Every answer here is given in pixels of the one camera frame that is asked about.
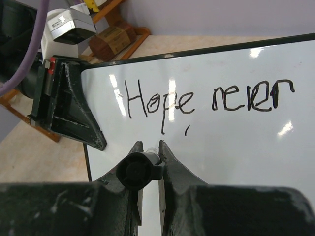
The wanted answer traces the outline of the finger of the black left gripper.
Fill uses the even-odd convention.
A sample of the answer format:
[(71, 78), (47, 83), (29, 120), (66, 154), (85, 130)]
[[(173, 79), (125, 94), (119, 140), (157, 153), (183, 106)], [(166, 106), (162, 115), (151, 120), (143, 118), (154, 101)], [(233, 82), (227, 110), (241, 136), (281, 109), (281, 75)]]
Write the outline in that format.
[(98, 125), (82, 87), (85, 61), (57, 58), (50, 92), (50, 130), (104, 150), (107, 141)]

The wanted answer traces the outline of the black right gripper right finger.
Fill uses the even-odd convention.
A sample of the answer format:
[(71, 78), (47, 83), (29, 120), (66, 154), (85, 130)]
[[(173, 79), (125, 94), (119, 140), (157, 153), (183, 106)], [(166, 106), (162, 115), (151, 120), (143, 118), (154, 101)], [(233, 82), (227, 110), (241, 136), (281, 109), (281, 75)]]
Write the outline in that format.
[(159, 181), (164, 236), (312, 236), (315, 214), (307, 198), (288, 187), (211, 185), (194, 175), (165, 141)]

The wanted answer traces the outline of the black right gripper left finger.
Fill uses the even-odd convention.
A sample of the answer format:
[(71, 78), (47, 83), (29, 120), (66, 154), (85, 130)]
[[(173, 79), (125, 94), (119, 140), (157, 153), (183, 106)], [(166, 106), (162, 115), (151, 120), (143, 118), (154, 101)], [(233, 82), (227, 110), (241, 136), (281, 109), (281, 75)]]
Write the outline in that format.
[(116, 168), (92, 182), (2, 183), (3, 236), (135, 236), (142, 192), (125, 188)]

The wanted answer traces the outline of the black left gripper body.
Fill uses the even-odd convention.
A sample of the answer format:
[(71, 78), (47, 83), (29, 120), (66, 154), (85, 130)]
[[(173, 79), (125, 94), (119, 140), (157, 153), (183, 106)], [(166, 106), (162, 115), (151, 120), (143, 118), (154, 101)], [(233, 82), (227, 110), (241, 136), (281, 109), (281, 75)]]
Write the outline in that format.
[(30, 125), (41, 127), (49, 132), (58, 133), (53, 126), (53, 87), (56, 84), (54, 75), (57, 61), (61, 56), (52, 56), (45, 59), (38, 68), (38, 76), (35, 84), (31, 113), (28, 115)]

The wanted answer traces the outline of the black whiteboard marker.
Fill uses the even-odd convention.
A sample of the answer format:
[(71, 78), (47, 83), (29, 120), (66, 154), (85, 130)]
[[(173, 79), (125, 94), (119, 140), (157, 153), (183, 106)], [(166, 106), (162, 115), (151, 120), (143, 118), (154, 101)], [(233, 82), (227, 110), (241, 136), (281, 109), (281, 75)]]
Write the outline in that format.
[(161, 180), (165, 162), (161, 160), (154, 147), (147, 151), (134, 151), (118, 165), (116, 176), (121, 184), (132, 191), (139, 191), (152, 180)]

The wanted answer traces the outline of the white whiteboard black frame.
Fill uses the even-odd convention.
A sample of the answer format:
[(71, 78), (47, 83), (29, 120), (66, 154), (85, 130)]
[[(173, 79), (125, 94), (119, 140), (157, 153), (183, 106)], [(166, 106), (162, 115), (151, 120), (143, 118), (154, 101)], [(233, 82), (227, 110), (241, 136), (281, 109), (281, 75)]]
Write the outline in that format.
[[(91, 65), (82, 77), (107, 141), (85, 149), (92, 180), (136, 142), (158, 152), (165, 141), (208, 184), (293, 188), (315, 212), (314, 34)], [(143, 190), (138, 236), (162, 236), (159, 181)]]

